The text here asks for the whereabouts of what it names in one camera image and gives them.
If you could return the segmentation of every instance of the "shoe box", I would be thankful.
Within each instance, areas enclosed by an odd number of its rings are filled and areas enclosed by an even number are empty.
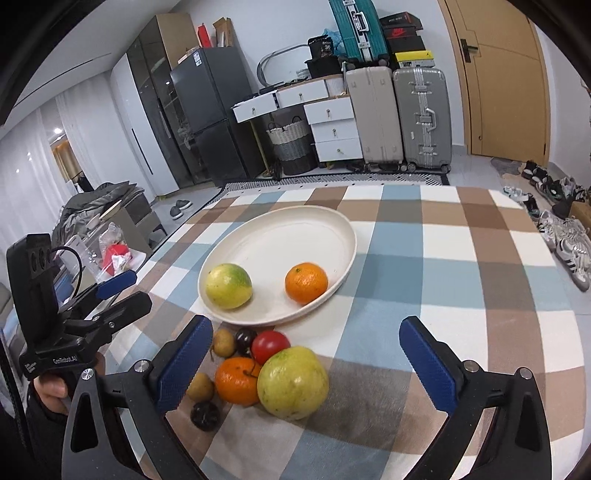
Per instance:
[[[570,208],[570,216],[578,219],[586,229],[591,229],[591,205],[587,202],[573,202]]]

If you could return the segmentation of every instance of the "white plate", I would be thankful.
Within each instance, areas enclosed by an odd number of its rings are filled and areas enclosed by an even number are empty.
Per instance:
[[[234,325],[275,325],[322,305],[344,282],[357,253],[349,219],[325,207],[296,206],[265,213],[226,236],[205,259],[197,281],[199,296],[217,320]],[[301,306],[285,293],[285,276],[295,265],[312,262],[324,269],[328,290]],[[252,298],[235,310],[222,310],[205,295],[207,274],[221,263],[240,265],[252,280]]]

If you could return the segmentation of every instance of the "black cable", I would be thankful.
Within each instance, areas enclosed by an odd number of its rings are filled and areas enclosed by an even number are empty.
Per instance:
[[[55,247],[51,250],[51,252],[53,253],[53,252],[57,252],[59,250],[66,250],[68,252],[73,253],[76,256],[76,259],[78,260],[78,266],[79,266],[78,284],[76,285],[76,289],[74,290],[74,295],[73,295],[75,297],[76,295],[78,295],[78,291],[80,290],[80,284],[82,283],[82,259],[80,258],[80,255],[78,254],[78,252],[70,247]]]
[[[26,448],[31,458],[33,458],[33,446],[31,444],[31,437],[29,435],[29,429],[27,427],[27,418],[25,416],[25,409],[22,405],[21,394],[18,391],[17,381],[14,378],[14,374],[12,373],[12,368],[10,367],[10,361],[8,360],[7,352],[4,348],[4,342],[1,342],[0,345],[0,370],[2,370],[2,375],[4,376],[4,381],[6,382],[6,386],[8,387],[8,393],[10,395],[10,400],[12,401],[12,406],[14,408],[14,419],[17,422],[17,430],[18,434],[21,438],[22,444]]]

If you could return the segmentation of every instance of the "white cabinet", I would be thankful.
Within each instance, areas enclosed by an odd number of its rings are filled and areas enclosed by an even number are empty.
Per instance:
[[[245,102],[236,104],[232,107],[234,115],[238,123],[246,122],[257,116],[265,115],[277,110],[277,102],[275,101],[275,92],[268,92],[264,95],[251,98]]]
[[[330,142],[333,140],[348,140],[359,138],[357,124],[354,118],[347,120],[335,120],[334,122],[323,122],[312,124],[312,133],[316,142]]]
[[[353,105],[351,105],[351,98],[349,97],[309,103],[304,105],[304,110],[310,125],[355,118]]]
[[[329,93],[324,80],[318,80],[316,82],[300,83],[293,87],[277,90],[276,96],[279,108],[285,108],[298,105],[299,103],[328,98]]]
[[[359,138],[318,142],[316,152],[318,153],[318,159],[322,162],[363,158]]]

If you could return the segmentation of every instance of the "blue gripper pad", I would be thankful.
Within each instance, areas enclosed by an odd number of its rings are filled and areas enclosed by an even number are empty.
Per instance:
[[[433,406],[451,415],[457,406],[456,382],[451,373],[409,318],[404,319],[400,324],[398,338],[400,347],[431,398]]]
[[[111,278],[99,285],[96,289],[96,298],[99,300],[107,300],[113,295],[121,293],[126,288],[135,285],[138,281],[138,276],[133,270],[120,273],[116,277]]]
[[[211,320],[201,320],[164,368],[158,379],[156,410],[160,414],[175,410],[181,403],[195,372],[209,352],[213,341]]]

